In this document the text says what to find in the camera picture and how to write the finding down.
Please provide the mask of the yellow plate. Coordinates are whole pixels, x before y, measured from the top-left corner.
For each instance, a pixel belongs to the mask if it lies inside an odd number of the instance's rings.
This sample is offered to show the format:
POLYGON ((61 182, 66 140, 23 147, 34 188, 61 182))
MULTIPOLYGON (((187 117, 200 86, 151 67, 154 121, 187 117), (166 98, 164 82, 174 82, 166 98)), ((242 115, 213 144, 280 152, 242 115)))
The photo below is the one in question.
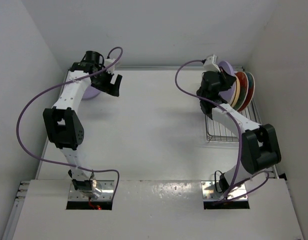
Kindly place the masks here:
POLYGON ((234 95, 234 99, 233 102, 231 104, 231 106, 234 108, 235 105, 237 104, 238 100, 239 100, 239 96, 240 96, 240 92, 241 92, 241 82, 240 79, 237 75, 236 76, 236 89, 235 89, 235 95, 234 95))

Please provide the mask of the purple plate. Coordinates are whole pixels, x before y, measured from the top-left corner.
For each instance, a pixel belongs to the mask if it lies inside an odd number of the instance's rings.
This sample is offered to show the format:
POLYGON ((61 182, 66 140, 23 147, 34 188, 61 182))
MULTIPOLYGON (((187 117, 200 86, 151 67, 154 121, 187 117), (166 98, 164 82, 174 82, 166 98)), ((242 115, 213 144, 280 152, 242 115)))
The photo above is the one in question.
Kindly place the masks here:
POLYGON ((96 88, 94 88, 92 86, 89 86, 85 90, 85 92, 84 92, 84 94, 82 96, 82 100, 91 100, 91 99, 97 97, 100 93, 101 93, 100 90, 98 90, 98 89, 96 89, 96 88))
MULTIPOLYGON (((235 76, 234 69, 228 61, 225 60, 220 61, 218 63, 218 67, 226 68, 228 71, 231 71, 231 75, 235 76)), ((225 85, 221 88, 219 95, 229 104, 231 104, 234 93, 235 93, 234 83, 231 84, 231 82, 226 80, 225 85)))

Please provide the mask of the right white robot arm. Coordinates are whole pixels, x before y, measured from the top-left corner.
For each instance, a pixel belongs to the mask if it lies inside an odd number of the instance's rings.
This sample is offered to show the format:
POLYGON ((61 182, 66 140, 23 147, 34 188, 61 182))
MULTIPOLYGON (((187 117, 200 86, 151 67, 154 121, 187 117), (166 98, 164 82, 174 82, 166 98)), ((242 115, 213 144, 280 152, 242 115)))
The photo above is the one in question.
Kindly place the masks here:
POLYGON ((282 160, 275 128, 246 118, 221 97, 220 92, 229 89, 235 80, 224 70, 205 71, 196 92, 202 112, 225 126, 239 141, 237 163, 219 177, 217 190, 223 195, 282 160))

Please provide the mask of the red floral plate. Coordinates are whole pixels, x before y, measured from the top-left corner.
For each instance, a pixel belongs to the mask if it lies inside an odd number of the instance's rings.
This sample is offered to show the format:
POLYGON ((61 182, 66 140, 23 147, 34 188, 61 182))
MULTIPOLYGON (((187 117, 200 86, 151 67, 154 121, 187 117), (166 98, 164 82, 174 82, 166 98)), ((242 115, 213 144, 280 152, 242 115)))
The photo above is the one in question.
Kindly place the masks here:
POLYGON ((240 82, 240 90, 239 90, 239 97, 238 100, 234 106, 234 109, 236 111, 239 111, 239 109, 243 106, 246 97, 248 95, 248 89, 249 89, 249 80, 245 72, 239 71, 235 74, 240 82))
POLYGON ((256 87, 254 76, 250 72, 245 72, 245 74, 248 79, 248 91, 243 105, 238 110, 239 112, 242 112, 244 109, 246 109, 248 105, 252 102, 256 87))

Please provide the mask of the cream white plate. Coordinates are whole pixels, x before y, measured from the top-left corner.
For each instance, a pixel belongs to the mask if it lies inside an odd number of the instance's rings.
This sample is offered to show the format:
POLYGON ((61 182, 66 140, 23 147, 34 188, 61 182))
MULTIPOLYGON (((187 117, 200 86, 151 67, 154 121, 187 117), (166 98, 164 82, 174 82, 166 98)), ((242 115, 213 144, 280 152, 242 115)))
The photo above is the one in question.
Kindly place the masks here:
POLYGON ((233 96, 232 96, 231 104, 232 104, 232 102, 233 102, 233 100, 234 100, 235 91, 234 91, 234 94, 233 94, 233 96))

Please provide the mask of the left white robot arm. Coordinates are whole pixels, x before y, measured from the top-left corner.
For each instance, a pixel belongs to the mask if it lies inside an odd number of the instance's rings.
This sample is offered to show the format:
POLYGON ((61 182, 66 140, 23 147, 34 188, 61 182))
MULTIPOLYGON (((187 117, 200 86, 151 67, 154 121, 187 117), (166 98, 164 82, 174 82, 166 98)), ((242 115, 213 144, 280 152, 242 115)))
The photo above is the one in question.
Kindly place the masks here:
POLYGON ((103 58, 96 51, 87 51, 84 58, 73 63, 69 69, 59 99, 51 108, 43 111, 48 139, 64 155, 70 167, 68 174, 74 189, 89 199, 100 197, 102 187, 94 171, 86 169, 86 161, 80 151, 85 130, 77 112, 89 87, 114 97, 119 96, 122 76, 117 75, 115 82, 111 82, 118 61, 110 56, 103 58))

